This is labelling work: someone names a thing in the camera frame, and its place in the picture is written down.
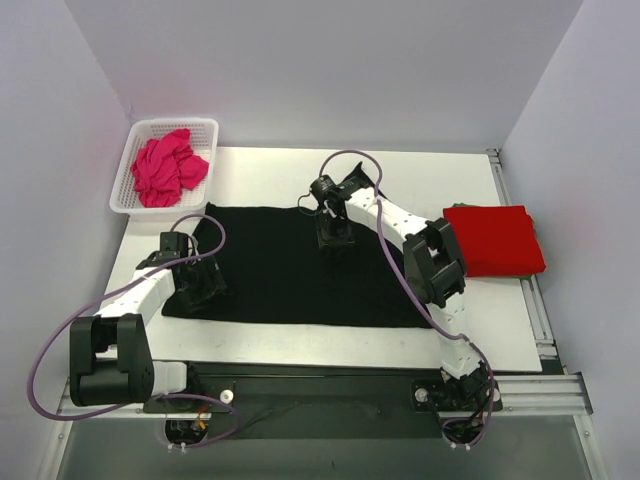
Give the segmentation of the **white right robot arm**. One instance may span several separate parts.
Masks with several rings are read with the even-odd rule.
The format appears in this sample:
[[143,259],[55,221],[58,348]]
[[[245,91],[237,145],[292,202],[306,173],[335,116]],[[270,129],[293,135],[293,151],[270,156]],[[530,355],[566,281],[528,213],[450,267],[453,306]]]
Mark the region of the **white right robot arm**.
[[488,360],[468,335],[467,268],[451,224],[443,218],[414,215],[356,177],[336,184],[322,175],[311,184],[309,193],[318,203],[316,225],[322,250],[354,245],[357,225],[377,234],[401,287],[439,335],[447,403],[465,408],[476,400],[479,386],[475,379],[493,388]]

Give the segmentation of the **black t shirt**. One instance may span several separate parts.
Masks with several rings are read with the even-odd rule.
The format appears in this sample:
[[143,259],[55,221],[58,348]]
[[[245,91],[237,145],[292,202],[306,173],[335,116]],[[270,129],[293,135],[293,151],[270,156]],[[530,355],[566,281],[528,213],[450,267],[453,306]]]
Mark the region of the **black t shirt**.
[[297,208],[209,204],[193,235],[215,259],[226,292],[187,311],[176,297],[162,314],[258,324],[425,328],[384,256],[376,233],[357,225],[355,245],[323,252],[314,219]]

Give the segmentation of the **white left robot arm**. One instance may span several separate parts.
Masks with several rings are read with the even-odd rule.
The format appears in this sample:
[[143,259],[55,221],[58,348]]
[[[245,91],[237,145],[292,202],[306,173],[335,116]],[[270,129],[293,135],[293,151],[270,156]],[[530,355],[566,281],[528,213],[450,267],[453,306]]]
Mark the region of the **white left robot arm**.
[[182,412],[195,409],[201,385],[181,361],[152,358],[146,325],[176,297],[197,309],[226,289],[215,256],[199,254],[190,236],[160,234],[159,248],[135,269],[132,287],[70,326],[70,396],[79,407],[145,403],[166,395]]

